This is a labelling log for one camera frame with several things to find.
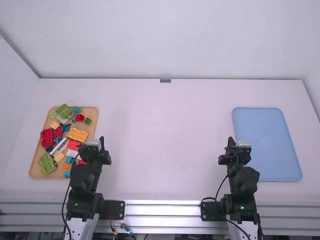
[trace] white backdrop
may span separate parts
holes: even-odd
[[[303,79],[320,115],[318,0],[0,0],[42,77]]]

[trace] white wall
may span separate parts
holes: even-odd
[[[6,169],[39,78],[0,36],[0,176]]]
[[[42,77],[303,79],[320,117],[319,9],[318,0],[0,0],[0,29]]]

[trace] red lego brick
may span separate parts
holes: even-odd
[[[47,128],[40,133],[42,138],[54,137],[54,130],[52,128]]]
[[[78,160],[78,164],[86,164],[83,160]]]
[[[85,116],[83,116],[82,114],[75,115],[75,120],[77,122],[82,122],[84,119],[85,119]]]
[[[63,138],[64,134],[62,133],[62,127],[58,126],[57,129],[54,132],[54,139],[56,138]]]
[[[41,140],[41,146],[47,148],[49,146],[55,145],[53,137],[43,137]]]

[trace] green lego brick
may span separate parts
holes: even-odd
[[[62,104],[55,112],[63,119],[70,116],[72,117],[72,109],[67,104]]]
[[[45,153],[39,157],[38,163],[40,164],[41,171],[44,175],[48,175],[57,169],[57,165],[49,153]]]
[[[85,125],[88,125],[88,126],[89,126],[89,125],[92,123],[92,120],[91,120],[90,118],[86,117],[86,118],[84,119],[83,123],[84,123]]]
[[[48,116],[52,119],[56,118],[56,116],[58,115],[58,113],[56,113],[55,111],[51,111],[49,112]]]

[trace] lego piece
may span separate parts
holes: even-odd
[[[77,146],[78,146],[79,144],[80,144],[80,143],[77,142],[77,141],[69,141],[67,147],[70,148],[70,149],[76,149],[76,150],[78,150],[79,147],[77,147]]]
[[[59,123],[55,121],[50,125],[50,127],[53,128],[54,130],[56,130],[59,126],[60,126]]]
[[[88,118],[88,117],[86,117],[85,119],[84,119],[84,122],[83,122],[85,125],[90,125],[91,123],[92,123],[92,120],[90,119],[90,118]]]
[[[88,133],[83,130],[79,130],[76,127],[72,127],[66,137],[69,140],[77,141],[80,143],[84,143],[87,140]]]
[[[54,146],[48,146],[45,151],[50,153],[54,149]]]
[[[83,116],[82,114],[75,115],[75,120],[77,122],[82,122],[84,119],[85,119],[85,116]]]
[[[74,112],[74,114],[80,114],[80,113],[82,113],[82,107],[75,106],[75,107],[73,108],[73,112]]]
[[[70,116],[72,117],[73,115],[73,110],[65,103],[62,104],[57,110],[55,110],[55,112],[59,114],[59,116],[63,119],[69,118]]]
[[[57,115],[55,118],[58,119],[62,124],[66,124],[70,119],[72,119],[73,115],[71,115],[70,117],[60,117],[59,115]]]
[[[49,112],[48,116],[52,119],[56,118],[56,116],[58,115],[58,113],[56,113],[55,111],[51,111]]]
[[[62,152],[59,152],[54,156],[54,160],[58,163],[64,157],[65,157],[65,155]]]
[[[77,154],[78,154],[77,151],[68,149],[68,151],[66,152],[65,155],[66,155],[66,156],[71,156],[71,157],[75,158],[75,157],[77,156]]]
[[[78,164],[86,164],[83,160],[78,160]]]
[[[68,145],[68,139],[65,137],[61,140],[61,142],[58,143],[57,146],[50,152],[50,155],[56,156],[58,153],[61,153]]]
[[[63,132],[62,132],[62,126],[58,126],[56,128],[56,130],[54,131],[54,138],[62,138],[64,136]]]
[[[65,178],[70,178],[70,171],[65,171],[65,172],[63,173],[63,176],[64,176]]]
[[[62,170],[63,170],[63,171],[70,171],[71,168],[72,168],[72,164],[64,163],[64,164],[62,165]]]
[[[55,144],[60,143],[60,142],[62,141],[62,139],[64,139],[64,138],[63,138],[63,137],[57,137],[57,138],[55,139]]]
[[[67,164],[73,164],[74,161],[75,161],[75,158],[72,157],[72,156],[67,156],[67,157],[66,157],[66,160],[65,160],[65,162],[66,162]]]
[[[44,175],[48,175],[55,171],[57,169],[57,163],[54,161],[52,156],[50,156],[49,153],[43,154],[41,157],[38,159],[38,163],[41,166],[41,172]]]
[[[40,133],[42,137],[41,146],[47,148],[49,146],[55,145],[54,141],[54,130],[52,128],[47,128]]]

